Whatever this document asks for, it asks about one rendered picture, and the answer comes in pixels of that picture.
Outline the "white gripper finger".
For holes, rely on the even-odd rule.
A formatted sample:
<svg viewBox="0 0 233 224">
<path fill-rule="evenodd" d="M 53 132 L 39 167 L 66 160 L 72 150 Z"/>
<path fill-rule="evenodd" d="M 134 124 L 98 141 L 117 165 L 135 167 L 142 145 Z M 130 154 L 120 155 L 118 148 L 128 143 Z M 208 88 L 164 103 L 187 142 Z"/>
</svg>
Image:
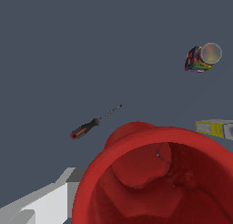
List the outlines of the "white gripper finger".
<svg viewBox="0 0 233 224">
<path fill-rule="evenodd" d="M 65 224 L 72 218 L 84 168 L 67 168 L 59 179 L 2 208 L 0 224 Z"/>
</svg>

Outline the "red and black screwdriver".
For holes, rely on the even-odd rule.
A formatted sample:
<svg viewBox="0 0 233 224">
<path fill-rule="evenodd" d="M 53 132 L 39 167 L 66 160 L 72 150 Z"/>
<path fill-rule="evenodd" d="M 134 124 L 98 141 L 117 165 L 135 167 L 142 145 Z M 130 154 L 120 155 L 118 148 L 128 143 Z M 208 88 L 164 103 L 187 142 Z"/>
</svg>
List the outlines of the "red and black screwdriver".
<svg viewBox="0 0 233 224">
<path fill-rule="evenodd" d="M 113 112 L 115 112 L 116 110 L 120 109 L 121 105 L 119 105 L 118 107 L 115 107 L 113 110 L 111 110 L 110 112 L 106 113 L 105 115 L 103 115 L 100 118 L 94 118 L 92 121 L 90 121 L 89 123 L 86 123 L 80 127 L 78 127 L 77 129 L 73 130 L 72 133 L 70 134 L 70 137 L 73 140 L 78 140 L 80 139 L 82 136 L 84 136 L 88 131 L 90 131 L 93 127 L 96 127 L 99 125 L 99 122 L 109 116 L 110 114 L 112 114 Z"/>
</svg>

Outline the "red plastic mug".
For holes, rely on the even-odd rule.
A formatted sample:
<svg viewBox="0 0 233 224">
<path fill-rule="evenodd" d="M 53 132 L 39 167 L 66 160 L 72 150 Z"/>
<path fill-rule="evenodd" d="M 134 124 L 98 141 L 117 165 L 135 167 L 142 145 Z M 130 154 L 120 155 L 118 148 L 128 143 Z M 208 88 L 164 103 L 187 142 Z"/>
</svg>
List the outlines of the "red plastic mug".
<svg viewBox="0 0 233 224">
<path fill-rule="evenodd" d="M 233 154 L 185 128 L 125 124 L 89 164 L 71 224 L 233 224 Z"/>
</svg>

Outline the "yellow and white box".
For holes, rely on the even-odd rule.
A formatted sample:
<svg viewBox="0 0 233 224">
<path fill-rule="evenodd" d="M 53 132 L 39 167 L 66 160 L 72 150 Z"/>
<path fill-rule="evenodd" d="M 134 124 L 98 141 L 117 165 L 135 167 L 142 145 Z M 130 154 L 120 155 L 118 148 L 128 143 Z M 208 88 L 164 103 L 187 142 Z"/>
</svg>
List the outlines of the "yellow and white box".
<svg viewBox="0 0 233 224">
<path fill-rule="evenodd" d="M 198 133 L 233 140 L 233 120 L 209 119 L 196 122 Z"/>
</svg>

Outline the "multicoloured puzzle cube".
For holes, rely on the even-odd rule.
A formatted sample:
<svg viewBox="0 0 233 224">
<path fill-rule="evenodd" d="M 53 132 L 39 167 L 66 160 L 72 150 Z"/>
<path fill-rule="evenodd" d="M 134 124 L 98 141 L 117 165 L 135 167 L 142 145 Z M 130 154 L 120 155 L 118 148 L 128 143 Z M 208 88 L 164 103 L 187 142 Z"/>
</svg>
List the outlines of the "multicoloured puzzle cube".
<svg viewBox="0 0 233 224">
<path fill-rule="evenodd" d="M 185 62 L 185 70 L 189 72 L 204 73 L 212 68 L 212 65 L 206 64 L 201 60 L 201 46 L 193 47 L 187 54 Z"/>
</svg>

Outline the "grey round can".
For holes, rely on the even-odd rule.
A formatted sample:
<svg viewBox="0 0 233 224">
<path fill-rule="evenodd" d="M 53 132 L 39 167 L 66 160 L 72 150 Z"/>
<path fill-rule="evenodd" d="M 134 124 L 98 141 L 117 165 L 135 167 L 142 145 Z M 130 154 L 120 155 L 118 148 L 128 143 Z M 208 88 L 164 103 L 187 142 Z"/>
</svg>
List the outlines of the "grey round can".
<svg viewBox="0 0 233 224">
<path fill-rule="evenodd" d="M 200 50 L 200 58 L 206 64 L 214 65 L 222 57 L 222 49 L 216 43 L 207 43 Z"/>
</svg>

